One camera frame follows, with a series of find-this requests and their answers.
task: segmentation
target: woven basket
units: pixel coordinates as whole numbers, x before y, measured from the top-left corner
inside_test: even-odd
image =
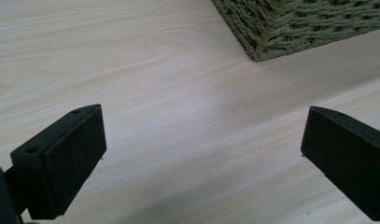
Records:
[[[213,0],[263,61],[380,29],[380,0]]]

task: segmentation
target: light wood grain surface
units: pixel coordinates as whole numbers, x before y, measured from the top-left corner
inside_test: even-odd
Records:
[[[255,63],[211,1],[0,1],[0,166],[98,103],[104,159],[42,224],[372,223],[300,145],[309,105],[380,130],[380,30]]]

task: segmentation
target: wooden floor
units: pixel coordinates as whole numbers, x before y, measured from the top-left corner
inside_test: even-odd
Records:
[[[0,166],[92,104],[107,152],[42,224],[372,223],[300,146],[310,105],[380,130],[380,30],[255,63],[211,1],[0,1]]]

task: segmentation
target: screw hole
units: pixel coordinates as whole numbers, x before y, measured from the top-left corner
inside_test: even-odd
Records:
[[[28,153],[28,154],[33,154],[33,153],[35,153],[37,151],[38,151],[37,147],[29,147],[29,148],[26,149],[26,153]]]

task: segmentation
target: black clamp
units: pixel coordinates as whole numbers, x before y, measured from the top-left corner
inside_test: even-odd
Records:
[[[55,219],[65,213],[106,152],[102,107],[73,110],[11,152],[13,166],[0,168],[0,223]]]

